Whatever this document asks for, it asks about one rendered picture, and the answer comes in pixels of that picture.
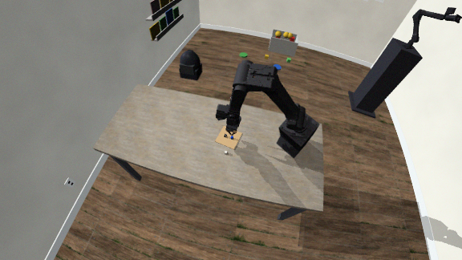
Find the tan flat mat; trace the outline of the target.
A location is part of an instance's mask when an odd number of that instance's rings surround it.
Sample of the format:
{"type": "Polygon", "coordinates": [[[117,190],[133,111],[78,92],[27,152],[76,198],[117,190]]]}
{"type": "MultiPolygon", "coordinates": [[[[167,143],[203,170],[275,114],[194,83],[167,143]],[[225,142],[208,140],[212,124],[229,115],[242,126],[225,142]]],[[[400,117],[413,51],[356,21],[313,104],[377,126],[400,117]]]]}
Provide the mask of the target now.
{"type": "Polygon", "coordinates": [[[239,141],[241,137],[241,132],[237,132],[236,134],[233,135],[233,139],[230,139],[231,135],[225,130],[226,126],[224,126],[221,129],[221,132],[219,133],[218,137],[216,138],[215,142],[219,144],[223,144],[226,147],[235,149],[237,142],[239,141]],[[224,135],[227,134],[227,137],[224,137],[224,135]]]}

